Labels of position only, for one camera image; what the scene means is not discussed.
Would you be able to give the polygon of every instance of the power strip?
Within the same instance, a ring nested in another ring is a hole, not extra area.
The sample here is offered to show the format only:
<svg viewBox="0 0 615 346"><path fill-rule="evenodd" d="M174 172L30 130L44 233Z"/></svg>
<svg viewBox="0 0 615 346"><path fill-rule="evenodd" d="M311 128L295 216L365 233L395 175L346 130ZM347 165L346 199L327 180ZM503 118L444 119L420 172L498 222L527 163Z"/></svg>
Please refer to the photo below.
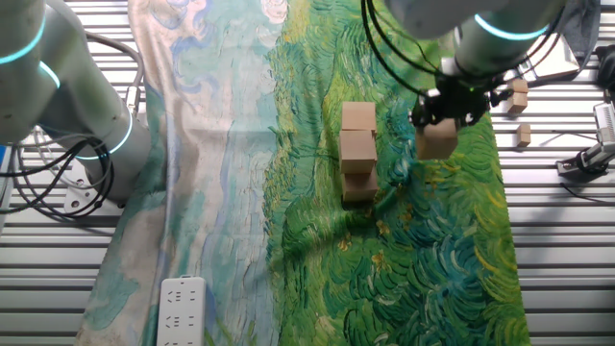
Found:
<svg viewBox="0 0 615 346"><path fill-rule="evenodd" d="M205 279L181 276L160 287L158 346L201 346L205 333Z"/></svg>

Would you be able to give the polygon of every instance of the wooden block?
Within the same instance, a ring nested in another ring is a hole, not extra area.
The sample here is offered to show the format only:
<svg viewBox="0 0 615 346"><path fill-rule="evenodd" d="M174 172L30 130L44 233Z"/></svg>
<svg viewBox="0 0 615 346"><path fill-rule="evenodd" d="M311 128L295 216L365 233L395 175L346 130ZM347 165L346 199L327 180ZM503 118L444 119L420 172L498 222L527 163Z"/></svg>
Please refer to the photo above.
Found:
<svg viewBox="0 0 615 346"><path fill-rule="evenodd" d="M527 147L531 143L531 131L529 124L521 124L517 128L517 146Z"/></svg>
<svg viewBox="0 0 615 346"><path fill-rule="evenodd" d="M376 164L376 141L371 131L340 131L339 162L341 173L369 174Z"/></svg>
<svg viewBox="0 0 615 346"><path fill-rule="evenodd" d="M528 95L523 92L515 92L509 99L504 101L504 111L518 114L528 107Z"/></svg>
<svg viewBox="0 0 615 346"><path fill-rule="evenodd" d="M419 160L446 160L457 147L455 120L444 119L437 125L428 125L416 132L414 140Z"/></svg>
<svg viewBox="0 0 615 346"><path fill-rule="evenodd" d="M521 124L517 128L517 134L530 134L530 133L531 133L531 128L529 124Z"/></svg>
<svg viewBox="0 0 615 346"><path fill-rule="evenodd" d="M508 87L512 89L514 92L528 93L528 81L524 79L515 79L508 83Z"/></svg>
<svg viewBox="0 0 615 346"><path fill-rule="evenodd" d="M373 102L344 102L342 131L361 130L376 133L376 104Z"/></svg>
<svg viewBox="0 0 615 346"><path fill-rule="evenodd" d="M342 174L344 202L372 201L378 191L376 166L368 174Z"/></svg>

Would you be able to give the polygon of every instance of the black cable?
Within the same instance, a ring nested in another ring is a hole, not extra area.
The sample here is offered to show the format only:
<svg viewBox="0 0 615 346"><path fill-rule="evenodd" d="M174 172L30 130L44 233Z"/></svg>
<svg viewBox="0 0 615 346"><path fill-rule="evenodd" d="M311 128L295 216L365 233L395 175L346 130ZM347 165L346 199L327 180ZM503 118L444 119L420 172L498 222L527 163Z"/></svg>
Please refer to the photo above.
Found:
<svg viewBox="0 0 615 346"><path fill-rule="evenodd" d="M365 2L366 0L361 0L361 17L363 19L363 28L365 29L365 35L367 35L367 41L369 42L369 45L372 48L372 51L374 52L376 59L378 59L378 61L381 63L384 70L386 70L386 72L388 72L388 74L391 77L393 77L393 79L397 81L397 83L399 83L400 85L414 92L417 95L428 97L428 95L425 92L417 89L416 87L409 85L400 76L398 76L397 73L395 73L395 71L393 71L393 69L388 66L388 64L382 57L381 53L378 51L378 47L376 47L376 43L374 42L374 38L372 37L372 33L370 32L370 29L369 29L369 23L367 21L367 9L366 9Z"/></svg>
<svg viewBox="0 0 615 346"><path fill-rule="evenodd" d="M73 160L77 154L79 154L79 152L85 148L87 145L87 141L81 141L77 144L75 144L75 146L73 146L72 148L70 148L66 153L69 154L68 157ZM12 150L11 151L11 158L9 163L12 165L14 163L14 155L15 155L15 151ZM51 193L52 189L58 184L58 181L60 180L60 177L62 176L62 174L64 173L64 171L68 168L68 165L70 164L70 161L65 162L61 168L60 171L58 172L58 175L54 178L54 180L52 181L52 183L45 188L45 190L38 195L38 197L36 199L34 199L33 201L27 202L25 206L22 207L17 207L17 208L13 208L10 210L0 210L0 214L2 215L7 215L7 214L12 214L12 213L16 213L16 212L20 212L20 211L24 211L26 209L29 208L33 208L36 204L38 204L43 198L47 197L47 195L49 195L49 193Z"/></svg>
<svg viewBox="0 0 615 346"><path fill-rule="evenodd" d="M414 43L414 45L416 45L416 47L419 49L419 51L421 52L421 57L423 57L423 60L431 67L433 67L433 69L438 70L438 67L435 66L433 63L430 62L430 59L427 57L427 54L425 54L425 51L423 50L423 47L421 47L421 45L419 44L419 41L416 40L416 38L406 34L404 31L402 30L398 30L397 28L395 28L395 26L389 22L388 20L386 20L386 18L384 18L384 16L378 12L375 11L376 16L384 22L384 24L386 24L389 28L391 28L391 30L396 33L397 35L409 40L410 42Z"/></svg>
<svg viewBox="0 0 615 346"><path fill-rule="evenodd" d="M87 39L92 40L94 42L98 42L98 43L107 45L111 48L115 48L120 52L124 52L128 54L131 58L133 58L133 60L135 60L136 62L136 76L131 86L138 87L141 84L141 80L143 79L143 76L145 75L145 64L143 63L143 58L141 57L140 54L138 54L138 52L135 49L115 39L111 39L111 38L104 37L102 35L98 35L98 34L94 34L90 32L86 32L86 37Z"/></svg>
<svg viewBox="0 0 615 346"><path fill-rule="evenodd" d="M409 63L410 66L412 66L412 67L414 67L416 69L419 69L419 70L421 70L423 72L429 73L432 76L436 76L436 75L441 75L442 74L442 72L440 72L437 68L435 69L435 71L432 71L432 70L426 68L425 66L419 64L419 63L413 62L406 55L404 55L404 53L402 53L399 49L397 49L395 44L393 44L393 42L391 42L388 39L388 37L386 36L386 33L384 32L384 30L382 29L380 23L378 22L378 19L376 18L376 8L374 7L374 2L372 0L367 0L367 8L368 8L369 16L372 19L372 23L374 24L374 28L376 29L378 34L381 36L381 38L384 41L384 43L386 43L386 45L389 48L391 48L391 50L393 51L393 53L395 53L395 55L400 57L404 62Z"/></svg>
<svg viewBox="0 0 615 346"><path fill-rule="evenodd" d="M105 187L105 184L103 184L103 186L100 189L97 189L97 193L96 196L84 207L80 208L79 210L75 210L72 212L61 212L59 210L56 210L55 208L47 205L44 200L41 200L40 203L47 209L49 209L50 211L46 211L43 210L41 208L35 208L38 212L51 217L53 216L58 216L61 217L63 219L70 219L70 218L80 218L80 217L85 217L88 216L90 214L92 214L93 212L95 212L96 210L98 210L99 208L102 207L103 202L107 199L109 193L111 192L111 187L113 185L113 181L114 181L114 168L110 159L110 154L109 151L107 150L107 148L104 145L101 145L102 142L100 141L94 141L93 139L89 140L89 145L94 149L94 151L96 152L96 155L98 155L98 160L101 163L101 168L102 168L102 174L105 175L107 173L107 169L110 170L110 179L109 179L109 183L107 184L107 189L105 190L105 193L103 194L103 189ZM22 166L23 165L23 158L21 157L21 155L18 153L17 157L19 159L19 165ZM38 197L37 192L35 191L34 187L32 186L32 184L30 183L30 179L26 176L23 177L24 181L26 183L26 186L31 190L32 194L35 197ZM26 202L28 202L28 198L22 195L22 198L24 198L24 200ZM85 212L87 210L89 210L90 208L92 208L90 211L88 211L85 214L80 214L82 212Z"/></svg>
<svg viewBox="0 0 615 346"><path fill-rule="evenodd" d="M584 199L584 200L587 200L587 201L596 202L596 203L611 203L611 202L606 202L606 201L595 199L595 198L591 198L591 197L580 196L576 192L574 192L572 189L567 187L564 183L559 183L559 185L564 187L566 189L566 191L568 191L574 197L577 197L577 198L580 198L580 199Z"/></svg>
<svg viewBox="0 0 615 346"><path fill-rule="evenodd" d="M29 169L27 171L20 171L20 172L7 172L7 173L0 173L0 178L16 178L16 177L25 177L25 176L29 176L29 175L33 175L36 173L40 173L44 170L47 169L51 169L53 167L55 167L56 165L58 165L58 163L68 159L68 157L70 157L73 153L73 149L75 149L77 146L80 146L80 148L77 150L77 153L79 153L80 150L82 150L84 147L86 147L87 145L87 140L83 140L77 144L75 144L75 146L73 146L71 149L69 149L68 151L66 151L61 157L41 166L41 167L37 167L37 168L33 168L33 169Z"/></svg>

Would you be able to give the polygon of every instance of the metal grating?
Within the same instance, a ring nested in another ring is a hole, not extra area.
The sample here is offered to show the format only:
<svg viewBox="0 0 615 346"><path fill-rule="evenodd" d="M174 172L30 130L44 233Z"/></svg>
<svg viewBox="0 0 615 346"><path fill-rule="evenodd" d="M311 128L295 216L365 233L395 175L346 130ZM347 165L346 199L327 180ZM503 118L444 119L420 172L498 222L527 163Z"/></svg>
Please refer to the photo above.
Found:
<svg viewBox="0 0 615 346"><path fill-rule="evenodd" d="M126 0L67 2L87 30L135 47ZM598 44L607 45L615 43L615 0L602 3ZM123 95L135 63L100 44L90 44L90 50ZM528 108L516 119L493 115L535 346L615 345L615 176L572 185L583 196L612 203L596 205L562 189L554 164L596 142L593 107L602 92L591 81L597 65L594 57L573 82L531 90ZM514 146L519 123L531 125L528 148ZM36 152L26 157L28 164L41 165ZM42 190L51 174L33 181ZM65 193L66 186L59 186L51 202L61 206ZM12 197L14 206L22 202ZM34 210L8 217L0 237L0 345L73 344L116 222L97 216L77 227Z"/></svg>

